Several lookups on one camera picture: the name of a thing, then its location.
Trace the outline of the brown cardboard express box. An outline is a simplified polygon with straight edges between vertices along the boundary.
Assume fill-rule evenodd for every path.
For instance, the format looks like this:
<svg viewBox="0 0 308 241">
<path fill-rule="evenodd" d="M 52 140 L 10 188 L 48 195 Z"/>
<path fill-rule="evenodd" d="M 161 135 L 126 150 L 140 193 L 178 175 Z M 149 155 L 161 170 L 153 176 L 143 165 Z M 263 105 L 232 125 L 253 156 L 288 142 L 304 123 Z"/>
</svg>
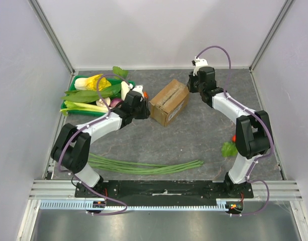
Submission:
<svg viewBox="0 0 308 241">
<path fill-rule="evenodd" d="M 173 79 L 150 100 L 150 117 L 166 127 L 186 107 L 188 100 L 188 87 Z"/>
</svg>

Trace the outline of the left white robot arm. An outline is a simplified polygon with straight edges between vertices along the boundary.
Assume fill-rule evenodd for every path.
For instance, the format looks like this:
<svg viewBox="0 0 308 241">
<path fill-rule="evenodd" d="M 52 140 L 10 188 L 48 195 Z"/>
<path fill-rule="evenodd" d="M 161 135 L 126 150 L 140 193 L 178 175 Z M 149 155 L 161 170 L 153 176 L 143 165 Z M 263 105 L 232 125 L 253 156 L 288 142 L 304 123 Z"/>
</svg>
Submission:
<svg viewBox="0 0 308 241">
<path fill-rule="evenodd" d="M 91 197 L 99 197 L 103 192 L 103 178 L 88 163 L 90 145 L 103 136 L 124 128 L 134 119 L 147 119 L 149 116 L 148 99 L 131 90 L 109 115 L 82 125 L 65 124 L 50 157 L 84 183 L 85 190 Z"/>
</svg>

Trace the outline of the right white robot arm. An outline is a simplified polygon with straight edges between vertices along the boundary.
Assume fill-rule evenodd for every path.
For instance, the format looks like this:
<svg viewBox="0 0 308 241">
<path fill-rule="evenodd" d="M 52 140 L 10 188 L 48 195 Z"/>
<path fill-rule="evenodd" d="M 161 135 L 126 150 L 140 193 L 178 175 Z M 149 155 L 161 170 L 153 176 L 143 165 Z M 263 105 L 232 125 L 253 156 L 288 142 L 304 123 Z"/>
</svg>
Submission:
<svg viewBox="0 0 308 241">
<path fill-rule="evenodd" d="M 195 67 L 189 74 L 187 87 L 189 92 L 199 93 L 204 103 L 236 124 L 238 154 L 223 182 L 224 194 L 230 198 L 236 197 L 248 188 L 250 174 L 259 159 L 273 149 L 269 115 L 266 111 L 243 106 L 218 87 L 212 67 Z"/>
</svg>

